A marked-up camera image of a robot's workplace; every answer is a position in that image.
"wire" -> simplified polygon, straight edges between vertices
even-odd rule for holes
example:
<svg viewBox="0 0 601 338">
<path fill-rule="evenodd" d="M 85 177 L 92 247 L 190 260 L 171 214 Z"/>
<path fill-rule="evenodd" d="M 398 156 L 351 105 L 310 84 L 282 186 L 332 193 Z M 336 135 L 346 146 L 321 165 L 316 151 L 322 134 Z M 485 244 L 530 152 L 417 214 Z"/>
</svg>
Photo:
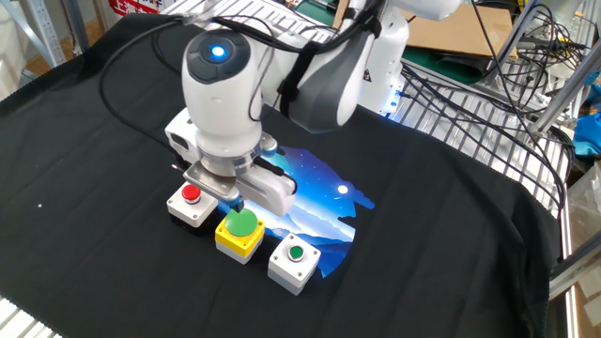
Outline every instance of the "wire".
<svg viewBox="0 0 601 338">
<path fill-rule="evenodd" d="M 405 66 L 404 69 L 407 69 L 407 72 L 409 73 L 409 75 L 413 78 L 415 78 L 416 80 L 418 80 L 418 82 L 421 82 L 423 86 L 425 86 L 432 94 L 436 95 L 439 97 L 439 100 L 443 100 L 444 96 L 442 96 L 439 92 L 437 92 L 434 88 L 432 88 L 429 84 L 427 84 L 427 82 L 422 79 L 420 76 L 418 76 L 412 69 L 410 69 L 409 67 Z M 432 101 L 430 98 L 428 98 L 420 88 L 418 88 L 418 86 L 416 84 L 414 84 L 410 79 L 408 79 L 408 83 L 417 91 L 418 95 L 421 95 L 427 102 L 428 104 L 432 105 L 433 107 L 435 107 L 438 111 L 439 114 L 446 117 L 447 119 L 449 119 L 449 121 L 451 121 L 451 123 L 453 123 L 460 131 L 462 131 L 466 137 L 470 138 L 473 142 L 476 143 L 476 145 L 480 145 L 480 141 L 476 140 L 475 137 L 473 137 L 468 131 L 465 130 L 465 128 L 461 127 L 453 117 L 448 116 L 446 113 L 444 113 L 444 111 L 442 109 L 440 109 L 440 107 L 438 107 L 438 105 L 436 105 L 434 103 L 434 101 Z M 462 113 L 464 113 L 465 115 L 468 115 L 470 117 L 475 118 L 476 120 L 478 120 L 479 122 L 487 125 L 489 128 L 501 133 L 503 136 L 509 138 L 511 141 L 515 142 L 518 146 L 520 146 L 521 142 L 519 142 L 513 135 L 509 134 L 507 131 L 504 131 L 503 129 L 499 128 L 497 125 L 493 125 L 490 122 L 484 120 L 483 118 L 479 117 L 478 115 L 466 110 L 465 108 L 456 105 L 454 102 L 448 100 L 445 101 L 445 103 L 451 103 L 449 104 L 452 108 L 456 109 L 457 111 L 460 111 Z M 530 148 L 528 148 L 527 146 L 521 144 L 521 146 L 528 152 L 530 152 L 532 154 L 532 150 Z M 491 151 L 490 149 L 488 149 L 485 146 L 482 146 L 483 149 L 487 150 L 490 155 L 494 158 L 496 158 L 497 160 L 505 163 L 507 165 L 507 167 L 515 170 L 518 173 L 521 173 L 521 171 L 519 169 L 517 169 L 513 164 L 511 164 L 508 160 L 504 160 L 503 158 L 501 158 L 499 155 L 497 155 L 494 151 Z M 528 179 L 529 181 L 531 181 L 536 187 L 538 187 L 539 189 L 541 189 L 543 192 L 545 192 L 546 194 L 548 194 L 548 196 L 551 198 L 551 200 L 553 200 L 556 204 L 560 204 L 560 202 L 553 196 L 553 194 L 547 189 L 545 188 L 543 185 L 541 185 L 539 182 L 537 182 L 534 178 L 529 177 L 528 175 L 523 175 L 526 179 Z"/>
<path fill-rule="evenodd" d="M 426 105 L 423 102 L 419 101 L 417 98 L 412 97 L 411 95 L 405 95 L 404 98 L 408 98 L 408 99 L 414 100 L 415 102 L 417 102 L 420 106 L 422 106 L 425 110 L 427 110 L 430 113 L 434 113 L 436 115 L 440 115 L 440 116 L 442 116 L 442 117 L 444 117 L 446 119 L 450 119 L 450 120 L 453 120 L 455 122 L 468 122 L 468 123 L 471 123 L 471 124 L 476 124 L 476 125 L 481 125 L 481 126 L 498 127 L 498 128 L 502 128 L 502 129 L 504 129 L 506 131 L 520 131 L 520 132 L 525 132 L 522 128 L 512 128 L 512 127 L 507 127 L 507 126 L 500 126 L 498 124 L 494 124 L 494 123 L 491 123 L 491 122 L 484 123 L 484 122 L 476 121 L 474 119 L 462 119 L 462 118 L 458 118 L 458 117 L 450 117 L 448 115 L 445 116 L 445 115 L 442 115 L 439 111 L 434 110 L 434 109 L 428 107 L 428 105 Z M 568 138 L 568 141 L 554 140 L 554 139 L 551 139 L 551 138 L 548 138 L 548 137 L 541 137 L 541 138 L 543 138 L 545 140 L 548 140 L 549 142 L 553 142 L 553 143 L 557 143 L 557 144 L 560 144 L 560 145 L 563 145 L 563 146 L 575 148 L 574 144 L 572 144 L 572 141 L 569 138 Z"/>
<path fill-rule="evenodd" d="M 108 70 L 111 68 L 111 66 L 115 63 L 115 61 L 123 54 L 123 52 L 127 51 L 131 46 L 140 42 L 143 38 L 146 38 L 157 32 L 160 32 L 169 27 L 176 26 L 178 24 L 182 24 L 181 17 L 174 16 L 174 17 L 172 17 L 171 21 L 160 24 L 154 28 L 147 30 L 146 32 L 144 32 L 144 33 L 140 34 L 139 36 L 133 38 L 132 40 L 128 41 L 126 44 L 121 46 L 116 52 L 114 52 L 113 55 L 111 55 L 111 57 L 109 57 L 109 59 L 106 61 L 106 64 L 104 64 L 104 67 L 102 68 L 102 71 L 100 72 L 99 93 L 100 93 L 100 99 L 102 100 L 102 103 L 104 104 L 106 109 L 109 111 L 109 113 L 111 113 L 112 116 L 114 116 L 119 122 L 123 123 L 124 125 L 130 127 L 131 129 L 133 129 L 135 131 L 142 133 L 144 136 L 150 138 L 151 140 L 155 141 L 159 145 L 166 148 L 169 152 L 171 152 L 176 157 L 177 163 L 179 165 L 181 165 L 185 161 L 171 146 L 169 146 L 169 144 L 167 142 L 154 136 L 150 131 L 147 131 L 140 126 L 135 125 L 134 123 L 130 122 L 127 118 L 125 118 L 123 115 L 121 115 L 113 107 L 113 105 L 111 105 L 109 100 L 106 98 L 106 93 L 104 91 L 104 81 L 106 79 L 106 74 L 108 73 Z"/>
<path fill-rule="evenodd" d="M 162 53 L 161 46 L 159 46 L 159 37 L 161 36 L 161 32 L 152 36 L 152 40 L 150 42 L 150 46 L 152 47 L 152 53 L 159 59 L 159 61 L 169 70 L 177 74 L 177 76 L 181 76 L 181 70 L 172 66 L 169 62 L 167 62 L 165 55 Z"/>
<path fill-rule="evenodd" d="M 504 75 L 502 73 L 502 69 L 501 69 L 501 63 L 499 62 L 499 59 L 495 55 L 495 50 L 492 47 L 492 43 L 490 42 L 490 38 L 488 36 L 488 33 L 486 32 L 485 24 L 482 21 L 482 17 L 480 16 L 480 11 L 478 10 L 478 7 L 476 6 L 476 3 L 474 2 L 474 0 L 471 0 L 471 4 L 474 8 L 474 11 L 476 12 L 476 17 L 478 18 L 478 23 L 480 24 L 480 27 L 482 28 L 482 33 L 485 35 L 486 44 L 488 45 L 488 48 L 490 49 L 490 52 L 492 53 L 493 60 L 497 64 L 497 68 L 499 70 L 499 75 L 501 76 L 501 84 L 502 84 L 503 90 L 505 91 L 505 94 L 507 95 L 507 99 L 509 100 L 509 103 L 511 104 L 512 108 L 514 108 L 514 110 L 516 111 L 516 116 L 517 116 L 517 119 L 519 120 L 519 123 L 522 125 L 522 127 L 524 127 L 525 132 L 533 140 L 534 146 L 537 147 L 541 151 L 541 153 L 543 155 L 543 161 L 541 161 L 541 163 L 543 163 L 547 167 L 547 169 L 551 172 L 551 174 L 553 175 L 553 178 L 555 180 L 555 185 L 557 186 L 557 189 L 559 192 L 559 197 L 560 197 L 560 203 L 558 205 L 558 209 L 561 210 L 561 209 L 563 209 L 563 207 L 565 205 L 565 187 L 563 186 L 563 181 L 562 181 L 561 177 L 559 176 L 559 174 L 557 173 L 557 171 L 553 168 L 551 161 L 548 159 L 547 153 L 545 152 L 545 150 L 543 148 L 541 148 L 541 146 L 538 144 L 538 142 L 536 142 L 536 139 L 534 138 L 534 136 L 532 135 L 530 130 L 528 130 L 528 126 L 526 125 L 526 122 L 524 121 L 523 117 L 519 114 L 517 107 L 511 98 L 509 89 L 507 88 L 507 83 L 505 82 L 505 77 L 504 77 Z M 546 8 L 549 12 L 549 19 L 551 22 L 553 22 L 553 13 L 551 12 L 551 10 L 545 5 L 539 4 L 537 6 Z"/>
<path fill-rule="evenodd" d="M 334 27 L 330 27 L 330 26 L 325 25 L 325 24 L 316 24 L 316 25 L 313 25 L 313 26 L 307 26 L 307 27 L 302 28 L 301 31 L 298 34 L 302 34 L 304 32 L 307 32 L 307 31 L 310 31 L 310 30 L 313 30 L 313 29 L 326 29 L 326 30 L 329 30 L 329 31 L 333 32 L 334 34 L 338 34 L 340 32 L 338 29 L 336 29 Z"/>
<path fill-rule="evenodd" d="M 384 5 L 384 3 L 385 1 L 383 0 L 374 1 L 370 5 L 370 7 L 365 9 L 363 12 L 370 12 L 376 14 L 379 10 L 381 10 L 381 7 Z M 273 40 L 271 36 L 243 23 L 231 21 L 224 17 L 215 17 L 212 18 L 212 21 L 214 23 L 218 23 L 222 26 L 230 28 L 238 33 L 244 34 L 249 38 L 253 38 L 263 44 L 272 46 L 275 49 L 291 53 L 301 52 L 301 48 L 290 46 L 284 42 L 281 42 L 278 39 Z M 347 30 L 342 32 L 340 35 L 329 40 L 327 43 L 321 44 L 317 49 L 316 54 L 324 54 L 335 50 L 336 48 L 340 47 L 343 43 L 347 42 L 349 39 L 354 38 L 355 36 L 360 34 L 362 32 L 362 27 L 363 23 L 354 22 Z"/>
<path fill-rule="evenodd" d="M 463 108 L 462 106 L 456 104 L 455 102 L 453 102 L 452 100 L 449 100 L 448 98 L 446 98 L 445 96 L 443 96 L 442 94 L 440 94 L 440 92 L 438 92 L 436 89 L 434 89 L 425 79 L 423 79 L 422 77 L 420 77 L 419 75 L 417 75 L 417 73 L 411 69 L 410 67 L 407 67 L 407 65 L 405 65 L 403 67 L 402 73 L 405 75 L 408 73 L 408 75 L 412 78 L 414 78 L 415 80 L 417 80 L 418 82 L 420 82 L 428 91 L 430 91 L 432 94 L 434 94 L 435 96 L 437 96 L 437 98 L 441 101 L 443 101 L 444 103 L 446 103 L 447 105 L 449 105 L 451 108 L 462 112 L 465 115 L 468 115 L 471 118 L 474 118 L 475 120 L 482 122 L 484 124 L 487 124 L 487 126 L 489 128 L 491 128 L 492 130 L 500 133 L 502 136 L 505 136 L 506 138 L 508 138 L 509 140 L 511 140 L 512 142 L 514 142 L 516 145 L 520 146 L 521 148 L 523 148 L 525 151 L 527 151 L 528 153 L 530 153 L 532 156 L 534 156 L 538 161 L 540 161 L 544 166 L 546 166 L 549 170 L 552 170 L 552 166 L 548 165 L 545 161 L 545 159 L 543 157 L 541 157 L 536 151 L 532 150 L 530 147 L 526 146 L 524 143 L 522 143 L 521 141 L 519 141 L 518 139 L 516 139 L 515 136 L 509 134 L 507 131 L 504 131 L 503 129 L 497 127 L 496 125 L 491 124 L 489 121 L 486 121 L 485 119 L 481 118 L 480 116 L 478 116 L 477 114 Z M 415 84 L 413 84 L 411 81 L 408 81 L 417 91 L 418 93 L 420 93 L 423 97 L 425 97 L 427 99 L 427 97 L 422 93 L 422 90 L 417 88 L 417 86 Z M 553 196 L 552 193 L 548 192 L 547 190 L 544 190 L 545 192 L 547 192 L 547 194 L 549 195 L 549 197 L 558 205 L 561 206 L 562 202 L 561 200 L 558 201 L 557 199 L 555 199 L 555 197 Z"/>
</svg>

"blue indicator light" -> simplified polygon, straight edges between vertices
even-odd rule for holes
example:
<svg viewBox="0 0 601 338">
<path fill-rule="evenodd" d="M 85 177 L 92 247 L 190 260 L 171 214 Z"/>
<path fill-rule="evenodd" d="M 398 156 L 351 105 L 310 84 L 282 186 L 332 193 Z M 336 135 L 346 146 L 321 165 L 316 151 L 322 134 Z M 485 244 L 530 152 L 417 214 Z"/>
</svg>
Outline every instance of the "blue indicator light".
<svg viewBox="0 0 601 338">
<path fill-rule="evenodd" d="M 210 49 L 210 53 L 213 54 L 213 56 L 217 56 L 217 57 L 226 56 L 225 55 L 225 49 L 223 47 L 220 47 L 220 46 L 212 47 Z"/>
</svg>

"blue night sky picture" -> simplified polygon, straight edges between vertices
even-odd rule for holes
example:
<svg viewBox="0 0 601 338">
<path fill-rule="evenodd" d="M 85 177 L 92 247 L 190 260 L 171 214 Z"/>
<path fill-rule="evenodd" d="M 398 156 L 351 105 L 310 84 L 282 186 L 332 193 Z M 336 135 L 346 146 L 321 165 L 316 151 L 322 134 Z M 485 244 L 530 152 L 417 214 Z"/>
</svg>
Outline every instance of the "blue night sky picture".
<svg viewBox="0 0 601 338">
<path fill-rule="evenodd" d="M 356 217 L 355 204 L 372 209 L 374 203 L 309 151 L 286 146 L 282 150 L 284 156 L 266 160 L 297 180 L 295 204 L 282 217 L 251 201 L 245 206 L 265 222 L 266 235 L 282 239 L 293 233 L 318 248 L 317 266 L 325 278 L 342 263 L 355 238 L 355 229 L 339 218 Z"/>
</svg>

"red label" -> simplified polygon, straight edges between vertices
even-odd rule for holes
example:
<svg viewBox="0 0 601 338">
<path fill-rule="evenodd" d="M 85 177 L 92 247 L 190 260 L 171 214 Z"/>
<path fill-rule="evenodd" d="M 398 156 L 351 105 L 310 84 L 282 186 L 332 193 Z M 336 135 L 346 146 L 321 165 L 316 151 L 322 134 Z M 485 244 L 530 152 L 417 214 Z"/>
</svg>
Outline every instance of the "red label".
<svg viewBox="0 0 601 338">
<path fill-rule="evenodd" d="M 159 13 L 154 8 L 155 4 L 159 7 L 162 4 L 162 0 L 158 0 L 156 3 L 153 0 L 109 0 L 109 5 L 113 11 L 121 16 L 125 16 L 130 13 Z"/>
</svg>

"blue cloth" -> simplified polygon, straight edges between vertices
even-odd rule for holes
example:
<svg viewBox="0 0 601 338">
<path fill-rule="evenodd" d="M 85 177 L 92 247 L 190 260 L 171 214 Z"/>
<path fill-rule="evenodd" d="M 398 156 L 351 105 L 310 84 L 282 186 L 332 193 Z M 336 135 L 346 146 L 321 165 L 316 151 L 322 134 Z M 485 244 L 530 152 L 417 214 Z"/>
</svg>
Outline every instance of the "blue cloth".
<svg viewBox="0 0 601 338">
<path fill-rule="evenodd" d="M 574 132 L 577 156 L 590 157 L 601 154 L 601 113 L 581 117 Z"/>
</svg>

